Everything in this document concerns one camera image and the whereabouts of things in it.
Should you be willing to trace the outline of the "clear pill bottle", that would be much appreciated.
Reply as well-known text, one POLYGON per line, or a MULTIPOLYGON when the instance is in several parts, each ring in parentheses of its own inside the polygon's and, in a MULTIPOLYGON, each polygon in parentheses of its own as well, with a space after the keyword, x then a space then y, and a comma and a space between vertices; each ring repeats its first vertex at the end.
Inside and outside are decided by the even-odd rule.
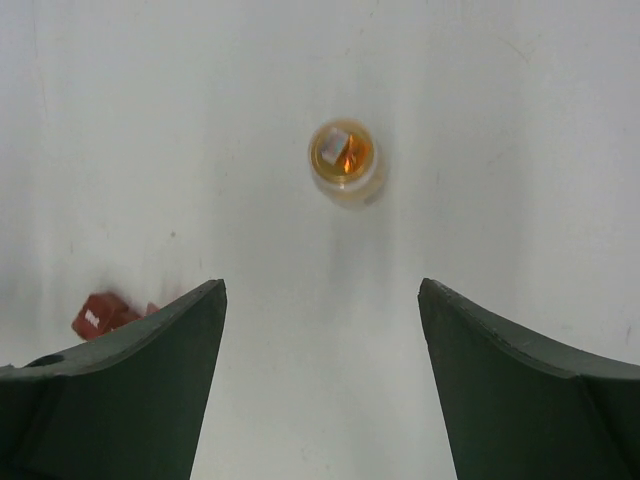
POLYGON ((388 160, 364 124, 335 118, 313 133, 309 166, 318 190, 338 206, 361 210, 384 193, 388 160))

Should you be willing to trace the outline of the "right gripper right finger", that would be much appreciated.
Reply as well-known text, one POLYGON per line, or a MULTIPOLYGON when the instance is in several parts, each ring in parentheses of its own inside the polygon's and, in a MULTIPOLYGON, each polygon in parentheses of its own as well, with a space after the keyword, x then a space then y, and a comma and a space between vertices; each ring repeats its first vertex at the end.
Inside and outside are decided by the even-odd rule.
POLYGON ((541 335, 432 279, 418 303, 458 478, 638 478, 638 366, 541 335))

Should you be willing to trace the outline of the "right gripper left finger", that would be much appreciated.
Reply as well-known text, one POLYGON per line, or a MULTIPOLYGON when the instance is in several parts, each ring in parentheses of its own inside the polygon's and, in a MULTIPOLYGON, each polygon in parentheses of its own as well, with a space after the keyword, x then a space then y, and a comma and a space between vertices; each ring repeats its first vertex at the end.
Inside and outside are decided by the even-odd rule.
POLYGON ((227 307, 210 280, 95 340, 1 370, 5 479, 187 479, 227 307))

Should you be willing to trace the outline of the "red pill organizer box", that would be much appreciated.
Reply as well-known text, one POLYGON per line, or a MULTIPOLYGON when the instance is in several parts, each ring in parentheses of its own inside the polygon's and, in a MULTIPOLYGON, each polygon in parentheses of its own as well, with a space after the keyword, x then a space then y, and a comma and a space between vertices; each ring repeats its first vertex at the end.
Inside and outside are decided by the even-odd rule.
POLYGON ((91 341, 158 310, 157 305, 149 302, 141 314, 113 292, 93 293, 72 321, 71 328, 82 340, 91 341))

